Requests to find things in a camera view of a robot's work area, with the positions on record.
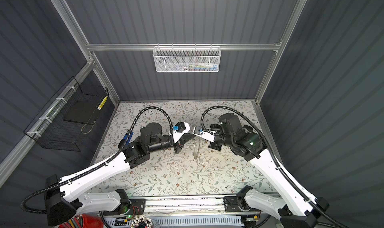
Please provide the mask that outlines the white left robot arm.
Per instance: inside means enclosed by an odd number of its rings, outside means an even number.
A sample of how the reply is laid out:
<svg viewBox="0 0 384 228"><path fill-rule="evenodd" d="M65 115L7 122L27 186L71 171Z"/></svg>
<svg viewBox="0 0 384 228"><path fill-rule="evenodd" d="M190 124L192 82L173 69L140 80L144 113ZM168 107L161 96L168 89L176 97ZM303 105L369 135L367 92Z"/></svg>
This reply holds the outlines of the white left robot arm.
<svg viewBox="0 0 384 228"><path fill-rule="evenodd" d="M171 127L169 134L163 135L159 123L150 123L140 130L140 135L134 141L122 141L122 150L117 155L77 173L48 178L46 186L53 188L44 193L48 225L59 226L83 213L108 211L124 214L130 211L131 202L124 190L117 189L103 194L91 194L88 190L148 161L152 152L172 148L175 153L179 153L195 137L190 129L188 123L179 122Z"/></svg>

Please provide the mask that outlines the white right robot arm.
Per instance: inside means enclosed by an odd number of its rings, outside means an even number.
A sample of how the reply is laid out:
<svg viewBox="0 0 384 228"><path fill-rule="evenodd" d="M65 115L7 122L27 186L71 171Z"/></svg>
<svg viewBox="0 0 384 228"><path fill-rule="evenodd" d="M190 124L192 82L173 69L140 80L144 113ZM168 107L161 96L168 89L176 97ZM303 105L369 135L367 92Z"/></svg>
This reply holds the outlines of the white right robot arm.
<svg viewBox="0 0 384 228"><path fill-rule="evenodd" d="M280 220L285 228L313 228L317 225L329 203L316 198L288 173L268 148L265 136L255 124L242 125L236 114L227 113L219 117L217 124L210 126L210 130L214 129L219 134L214 135L211 148L229 147L235 155L256 167L280 195L279 198L272 197L246 185L236 195L242 211L263 211Z"/></svg>

